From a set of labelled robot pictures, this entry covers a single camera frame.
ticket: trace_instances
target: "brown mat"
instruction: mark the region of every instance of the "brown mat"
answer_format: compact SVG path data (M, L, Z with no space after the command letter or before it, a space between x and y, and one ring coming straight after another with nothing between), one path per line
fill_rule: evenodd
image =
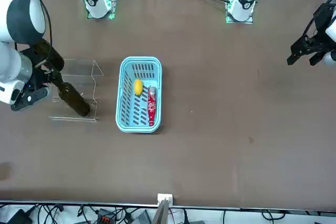
M0 104L2 198L154 204L172 193L177 205L335 210L336 69L286 65L323 0L258 0L252 26L225 24L212 0L118 0L111 22L86 20L81 0L44 1L59 53L105 74L99 121L50 121L47 101ZM127 56L163 65L156 134L116 126Z

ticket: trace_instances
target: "transparent plastic stand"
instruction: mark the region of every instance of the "transparent plastic stand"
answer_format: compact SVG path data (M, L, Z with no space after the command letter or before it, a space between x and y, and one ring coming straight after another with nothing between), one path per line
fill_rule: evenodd
M51 93L50 119L64 121L96 122L97 101L95 99L96 80L94 77L104 76L95 60L64 60L61 71L64 82L71 83L90 105L90 114L81 117L58 96L58 89L53 86Z

